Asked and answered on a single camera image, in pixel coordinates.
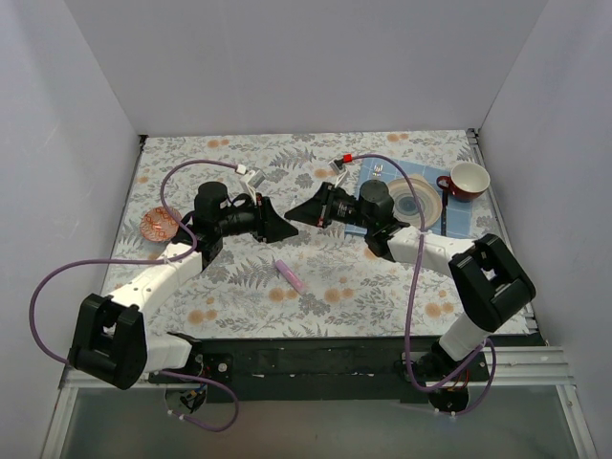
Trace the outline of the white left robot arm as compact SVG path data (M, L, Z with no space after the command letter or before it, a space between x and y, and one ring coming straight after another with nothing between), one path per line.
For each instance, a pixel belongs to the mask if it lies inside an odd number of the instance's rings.
M171 370L185 383L204 369L187 335L156 335L147 321L220 253L229 236L249 234L275 243L294 237L297 228L276 213L270 198L242 193L230 200L226 186L199 186L194 208L160 257L126 285L107 296L91 294L80 305L68 361L76 369L119 388L131 387L142 374Z

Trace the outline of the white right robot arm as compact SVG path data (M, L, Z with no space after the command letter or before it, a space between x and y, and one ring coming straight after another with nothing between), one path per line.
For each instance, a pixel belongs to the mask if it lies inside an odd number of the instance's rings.
M358 197L325 182L285 217L319 228L333 222L363 228L369 250L392 262L416 261L424 248L422 266L452 278L464 309L418 360L444 380L465 372L467 356L536 296L534 283L498 236L469 240L422 232L394 216L394 201L381 181L365 182Z

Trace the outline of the pink highlighter pen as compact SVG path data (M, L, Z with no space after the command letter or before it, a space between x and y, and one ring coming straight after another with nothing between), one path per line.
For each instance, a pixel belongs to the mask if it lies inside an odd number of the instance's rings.
M292 271L292 269L280 259L274 261L274 266L285 280L300 294L306 291L305 283Z

